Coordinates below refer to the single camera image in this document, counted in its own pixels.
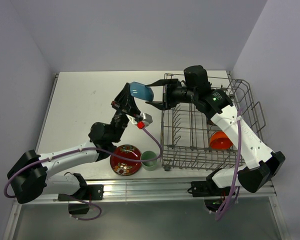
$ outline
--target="white table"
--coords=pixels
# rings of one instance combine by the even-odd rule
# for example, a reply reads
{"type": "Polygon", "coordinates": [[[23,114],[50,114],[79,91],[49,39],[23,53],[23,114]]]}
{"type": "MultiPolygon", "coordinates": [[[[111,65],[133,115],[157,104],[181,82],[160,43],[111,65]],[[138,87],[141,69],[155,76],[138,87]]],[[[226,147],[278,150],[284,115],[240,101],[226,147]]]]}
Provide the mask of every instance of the white table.
{"type": "MultiPolygon", "coordinates": [[[[165,73],[183,74],[183,71],[98,71],[98,72],[61,72],[58,76],[52,100],[48,109],[38,153],[50,153],[77,146],[86,142],[90,127],[95,122],[110,123],[115,110],[110,103],[122,90],[125,83],[140,82],[150,84],[163,79],[165,73]]],[[[226,71],[208,71],[209,81],[214,87],[229,85],[226,71]]],[[[153,87],[154,100],[162,100],[162,87],[153,87]]],[[[147,130],[160,140],[161,111],[135,99],[138,108],[143,113],[152,116],[153,123],[147,130]]],[[[131,144],[141,152],[151,150],[159,153],[157,145],[143,131],[129,124],[121,142],[116,145],[131,144]]],[[[173,168],[164,171],[161,163],[154,171],[141,168],[131,176],[120,176],[114,173],[109,164],[109,158],[99,162],[87,163],[68,169],[67,172],[80,173],[86,180],[116,180],[116,179],[159,179],[206,177],[210,171],[173,168]]]]}

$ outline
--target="wire rack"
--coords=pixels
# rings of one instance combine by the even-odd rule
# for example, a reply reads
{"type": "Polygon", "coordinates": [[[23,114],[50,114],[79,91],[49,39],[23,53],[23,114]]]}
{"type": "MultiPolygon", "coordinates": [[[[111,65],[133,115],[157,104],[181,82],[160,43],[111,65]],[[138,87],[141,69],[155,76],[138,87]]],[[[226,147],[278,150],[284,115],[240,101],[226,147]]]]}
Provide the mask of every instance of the wire rack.
{"type": "MultiPolygon", "coordinates": [[[[166,73],[164,78],[182,80],[184,76],[166,73]]],[[[263,141],[262,129],[266,121],[260,102],[254,102],[250,84],[243,79],[231,78],[230,75],[228,78],[209,77],[209,81],[213,89],[226,92],[237,109],[242,108],[244,120],[263,141]]],[[[161,118],[162,167],[206,171],[234,167],[238,150],[234,146],[227,150],[210,147],[211,136],[220,129],[211,125],[192,103],[181,103],[175,108],[162,111],[161,118]]]]}

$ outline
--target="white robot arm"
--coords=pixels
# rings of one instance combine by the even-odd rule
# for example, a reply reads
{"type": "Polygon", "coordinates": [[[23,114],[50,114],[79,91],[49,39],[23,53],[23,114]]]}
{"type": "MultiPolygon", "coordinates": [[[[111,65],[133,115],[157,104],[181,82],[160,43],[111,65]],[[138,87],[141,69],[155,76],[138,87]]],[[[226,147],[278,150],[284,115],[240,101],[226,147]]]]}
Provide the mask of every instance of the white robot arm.
{"type": "MultiPolygon", "coordinates": [[[[175,78],[161,79],[147,85],[148,87],[164,86],[164,93],[163,101],[146,103],[163,111],[174,108],[179,103],[192,103],[198,111],[216,124],[236,147],[239,143],[238,121],[240,121],[241,155],[245,164],[238,169],[235,185],[255,193],[276,175],[285,161],[285,156],[280,151],[274,152],[265,145],[243,118],[237,117],[238,110],[231,99],[221,89],[211,88],[207,71],[202,66],[186,68],[184,78],[185,85],[175,78]]],[[[232,185],[234,173],[234,168],[220,168],[212,172],[199,190],[201,197],[220,196],[224,188],[232,185]]]]}
{"type": "Polygon", "coordinates": [[[79,200],[91,194],[91,187],[87,186],[79,173],[64,176],[56,174],[109,157],[116,149],[113,143],[120,141],[129,121],[146,133],[144,128],[152,123],[150,115],[139,111],[130,92],[130,83],[126,83],[111,105],[116,112],[110,124],[94,123],[88,134],[89,141],[69,149],[40,155],[34,150],[25,152],[7,174],[5,196],[17,198],[20,204],[24,204],[42,194],[64,194],[79,200]],[[15,195],[7,193],[10,184],[15,195]]]}

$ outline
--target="gray wall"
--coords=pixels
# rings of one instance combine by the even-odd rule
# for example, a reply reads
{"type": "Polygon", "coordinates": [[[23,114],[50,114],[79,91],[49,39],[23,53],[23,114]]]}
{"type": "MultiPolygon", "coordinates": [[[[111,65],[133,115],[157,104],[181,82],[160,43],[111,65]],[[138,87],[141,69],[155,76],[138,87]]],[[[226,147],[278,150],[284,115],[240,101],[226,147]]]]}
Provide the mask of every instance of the gray wall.
{"type": "Polygon", "coordinates": [[[53,75],[13,5],[0,0],[0,239],[12,200],[4,197],[7,173],[36,146],[53,75]]]}
{"type": "Polygon", "coordinates": [[[268,0],[233,69],[263,103],[267,143],[286,161],[274,178],[294,239],[300,239],[300,0],[268,0]]]}
{"type": "Polygon", "coordinates": [[[55,71],[231,70],[267,0],[11,0],[55,71]]]}

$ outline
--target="red bowl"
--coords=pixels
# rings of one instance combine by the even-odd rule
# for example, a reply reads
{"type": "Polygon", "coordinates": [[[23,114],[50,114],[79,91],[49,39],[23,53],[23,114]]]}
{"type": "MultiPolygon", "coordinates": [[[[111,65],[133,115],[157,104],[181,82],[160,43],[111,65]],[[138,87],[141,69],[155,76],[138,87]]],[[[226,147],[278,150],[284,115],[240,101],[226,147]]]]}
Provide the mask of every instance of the red bowl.
{"type": "MultiPolygon", "coordinates": [[[[114,153],[128,159],[140,160],[141,158],[139,149],[128,144],[118,146],[114,153]]],[[[110,157],[110,165],[112,170],[121,176],[130,176],[141,168],[141,162],[127,161],[113,155],[110,157]]]]}

